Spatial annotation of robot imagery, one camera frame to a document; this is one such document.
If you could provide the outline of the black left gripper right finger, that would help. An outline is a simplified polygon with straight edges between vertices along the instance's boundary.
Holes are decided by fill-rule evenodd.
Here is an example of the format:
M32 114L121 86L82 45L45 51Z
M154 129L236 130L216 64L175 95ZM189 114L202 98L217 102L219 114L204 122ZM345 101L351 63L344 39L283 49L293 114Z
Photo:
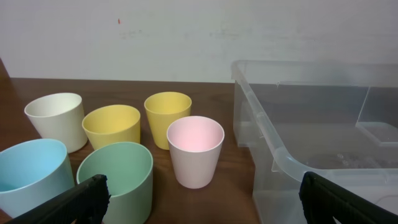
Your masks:
M396 214L314 172L304 174L299 197L308 224L397 224Z

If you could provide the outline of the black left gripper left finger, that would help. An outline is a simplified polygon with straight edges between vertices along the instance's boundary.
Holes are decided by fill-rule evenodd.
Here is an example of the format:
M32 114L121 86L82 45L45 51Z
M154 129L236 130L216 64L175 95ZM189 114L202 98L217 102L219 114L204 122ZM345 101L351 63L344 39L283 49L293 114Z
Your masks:
M107 177L96 174L7 224L101 224L110 197Z

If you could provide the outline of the pink plastic cup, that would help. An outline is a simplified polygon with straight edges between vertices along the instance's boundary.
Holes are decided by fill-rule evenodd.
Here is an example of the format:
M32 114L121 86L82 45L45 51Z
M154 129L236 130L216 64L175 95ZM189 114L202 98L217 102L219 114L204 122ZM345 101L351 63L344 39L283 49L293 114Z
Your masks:
M189 189L208 185L215 173L225 133L215 120L187 116L167 130L170 155L177 181Z

